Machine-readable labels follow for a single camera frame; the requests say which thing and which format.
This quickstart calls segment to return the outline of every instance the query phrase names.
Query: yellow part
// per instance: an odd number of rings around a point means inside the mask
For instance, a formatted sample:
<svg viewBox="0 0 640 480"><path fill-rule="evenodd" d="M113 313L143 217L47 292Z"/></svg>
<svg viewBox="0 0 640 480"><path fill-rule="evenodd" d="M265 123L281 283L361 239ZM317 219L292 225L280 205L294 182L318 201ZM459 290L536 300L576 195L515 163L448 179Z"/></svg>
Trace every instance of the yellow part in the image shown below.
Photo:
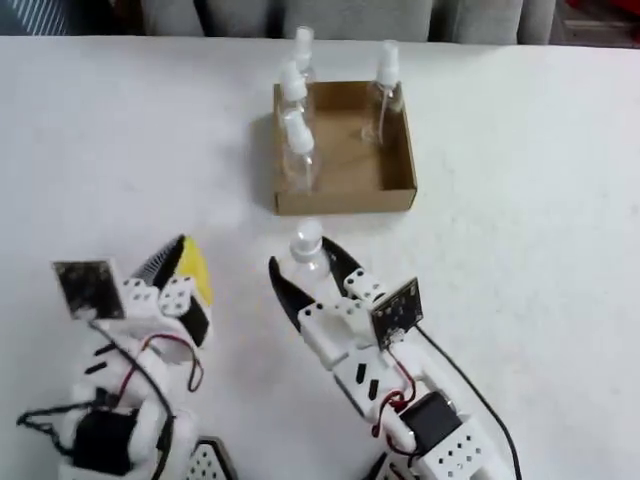
<svg viewBox="0 0 640 480"><path fill-rule="evenodd" d="M180 261L176 267L176 275L193 277L202 300L204 300L208 307L213 304L213 290L211 289L211 281L209 280L207 261L191 237L184 238L184 248L182 249Z"/></svg>

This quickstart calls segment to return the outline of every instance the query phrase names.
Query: brown cardboard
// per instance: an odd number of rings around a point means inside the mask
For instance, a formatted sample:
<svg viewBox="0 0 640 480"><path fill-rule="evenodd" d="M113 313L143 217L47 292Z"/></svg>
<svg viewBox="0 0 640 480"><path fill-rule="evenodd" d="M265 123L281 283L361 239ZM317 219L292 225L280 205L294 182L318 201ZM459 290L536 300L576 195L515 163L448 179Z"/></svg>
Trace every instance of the brown cardboard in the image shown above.
<svg viewBox="0 0 640 480"><path fill-rule="evenodd" d="M411 139L403 107L398 139L384 149L362 141L367 82L314 85L315 141L322 160L316 190L287 192L282 170L283 134L277 111L280 87L274 87L276 135L275 211L279 215L396 212L413 204L416 182Z"/></svg>

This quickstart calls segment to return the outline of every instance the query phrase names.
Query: red wire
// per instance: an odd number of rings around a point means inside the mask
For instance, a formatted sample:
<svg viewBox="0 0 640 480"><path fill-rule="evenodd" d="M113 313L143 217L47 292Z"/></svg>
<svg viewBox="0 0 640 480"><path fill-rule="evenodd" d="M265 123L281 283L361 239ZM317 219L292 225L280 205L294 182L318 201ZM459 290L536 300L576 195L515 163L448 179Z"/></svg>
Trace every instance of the red wire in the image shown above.
<svg viewBox="0 0 640 480"><path fill-rule="evenodd" d="M409 371L405 368L405 366L402 364L402 362L400 362L396 358L396 356L393 353L391 353L391 350L389 350L389 355L391 355L391 358L393 358L395 360L396 364L398 365L398 367L400 368L400 370L402 371L404 376L407 377L407 380L409 380L409 384L411 385L411 396L409 398L405 399L404 398L404 392L402 390L392 390L391 392L389 392L387 394L386 397L384 397L384 399L382 400L382 403L380 404L380 412L378 413L378 421L376 422L376 424L373 427L371 427L371 435L373 435L375 438L378 438L380 436L380 425L382 423L382 412L384 411L384 409L387 406L387 404L391 405L396 412L401 412L402 410L407 408L409 406L409 404L411 402L413 402L413 400L415 400L415 398L416 398L416 381L411 376ZM407 453L407 452L403 452L402 450L398 450L391 443L391 439L389 438L388 435L387 435L387 444L389 445L389 448L392 451L394 451L395 453L400 453L402 455L411 455L411 453Z"/></svg>
<svg viewBox="0 0 640 480"><path fill-rule="evenodd" d="M189 381L187 383L187 389L190 392L195 392L196 390L198 390L200 388L200 385L202 384L202 380L204 378L204 368L202 368L202 363L200 363L200 360L198 359L198 356L196 355L195 350L193 349L193 347L191 346L191 344L189 344L189 342L187 342L186 340L184 340L183 338L180 338L176 335L171 335L168 333L156 333L154 335L151 335L150 337L148 337L144 343L142 344L142 349L140 350L140 353L144 352L149 345L151 344L151 342L153 340L155 340L156 338L162 338L164 340L172 340L174 342L178 342L184 346L186 346L190 351L191 351L191 357L192 357L192 361L191 361L191 373L189 374ZM199 368L200 370L200 378L198 380L198 383L194 386L193 385L193 379L195 377L195 371L196 371L196 367ZM129 385L129 382L131 381L131 377L133 376L135 372L134 368L131 368L127 374L125 375L124 379L122 380L122 384L120 385L120 391L118 392L118 398L122 399L124 392L127 389L127 386Z"/></svg>

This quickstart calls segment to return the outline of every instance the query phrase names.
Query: bottle being grasped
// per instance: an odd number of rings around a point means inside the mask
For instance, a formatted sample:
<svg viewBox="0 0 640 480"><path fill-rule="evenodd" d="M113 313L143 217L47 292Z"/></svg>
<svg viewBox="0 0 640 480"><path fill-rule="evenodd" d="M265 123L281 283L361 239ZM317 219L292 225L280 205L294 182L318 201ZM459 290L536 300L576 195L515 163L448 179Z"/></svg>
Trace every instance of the bottle being grasped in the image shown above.
<svg viewBox="0 0 640 480"><path fill-rule="evenodd" d="M307 84L304 77L298 71L296 62L290 60L284 64L280 76L280 88L282 98L280 101L280 125L284 125L284 117L292 112L299 111L307 125L313 126L313 101L308 96Z"/></svg>
<svg viewBox="0 0 640 480"><path fill-rule="evenodd" d="M278 263L287 280L318 301L326 299L329 259L322 249L322 224L317 219L307 218L298 223L289 252Z"/></svg>
<svg viewBox="0 0 640 480"><path fill-rule="evenodd" d="M376 79L367 86L367 107L362 127L362 139L367 143L393 143L403 105L399 75L398 44L386 40L382 43Z"/></svg>
<svg viewBox="0 0 640 480"><path fill-rule="evenodd" d="M295 46L293 47L293 60L296 62L298 71L307 84L309 94L312 85L316 81L316 72L311 65L311 44L313 43L313 29L309 27L298 27L296 30Z"/></svg>
<svg viewBox="0 0 640 480"><path fill-rule="evenodd" d="M283 169L289 190L311 193L320 171L320 158L315 151L311 130L304 123L299 110L290 110L284 117L287 148Z"/></svg>

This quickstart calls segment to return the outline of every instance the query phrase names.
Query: black wire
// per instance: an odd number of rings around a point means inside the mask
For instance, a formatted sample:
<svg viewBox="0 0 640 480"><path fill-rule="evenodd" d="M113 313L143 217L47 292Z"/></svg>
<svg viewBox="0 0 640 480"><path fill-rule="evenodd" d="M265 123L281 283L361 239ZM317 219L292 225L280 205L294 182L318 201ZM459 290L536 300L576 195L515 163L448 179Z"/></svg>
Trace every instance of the black wire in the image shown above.
<svg viewBox="0 0 640 480"><path fill-rule="evenodd" d="M495 421L500 426L502 433L504 433L505 438L507 439L507 443L509 444L509 450L511 450L511 457L513 458L513 469L515 470L516 480L522 480L522 472L520 471L520 459L518 458L518 451L516 450L516 445L513 442L513 438L511 438L511 434L509 433L509 429L502 421L500 416L496 413L493 407L489 404L489 402L484 398L484 396L480 393L477 387L473 384L473 382L467 377L467 375L462 371L462 369L453 361L453 359L449 356L447 352L445 352L440 345L438 345L429 335L425 333L425 331L420 327L420 325L416 325L418 331L422 334L427 342L431 344L433 348L435 348L440 355L442 355L445 360L447 360L451 366L454 368L456 372L467 382L467 385L473 390L473 393L480 399L485 408L489 411L491 416L495 419Z"/></svg>
<svg viewBox="0 0 640 480"><path fill-rule="evenodd" d="M71 403L69 405L60 405L60 406L51 407L51 408L42 408L39 410L28 410L18 417L18 420L16 421L16 425L19 427L25 427L31 430L35 430L36 432L44 433L51 439L51 443L53 443L53 446L55 447L55 449L61 455L68 457L68 456L71 456L73 452L71 449L62 445L62 442L60 441L60 436L58 435L58 432L54 428L53 424L49 422L46 422L46 423L34 422L31 420L31 418L39 417L39 416L50 417L51 415L60 415L62 413L68 413L72 410L85 410L85 409L91 409L91 408L102 407L102 406L105 406L105 400L96 399L88 402Z"/></svg>
<svg viewBox="0 0 640 480"><path fill-rule="evenodd" d="M133 356L129 352L127 352L124 349L124 347L122 347L118 342L116 342L116 340L109 333L107 333L107 331L105 331L101 326L99 326L95 322L95 320L90 320L88 324L89 324L89 328L95 330L100 335L102 335L105 339L111 342L113 346L116 347L116 350L118 350L120 355L122 355L131 364L131 367L133 367L134 370L138 371L145 378L145 380L147 380L147 382L149 383L149 385L151 386L155 394L158 396L158 399L160 400L162 407L165 409L167 413L167 423L165 425L167 435L165 438L168 439L169 442L171 442L171 438L173 437L173 422L174 422L173 410L171 410L171 405L169 404L167 397L164 395L164 393L162 393L162 390L160 389L156 381L153 379L151 375L149 375L149 373L144 369L144 367L142 367L142 365L140 365L140 363L138 363L138 361L135 358L133 358ZM158 460L158 466L156 467L156 471L153 473L151 480L159 480L160 476L162 475L162 472L164 471L164 467L167 463L168 457L169 457L169 448L167 445L165 445L164 448L162 449L162 454L160 455L160 459Z"/></svg>

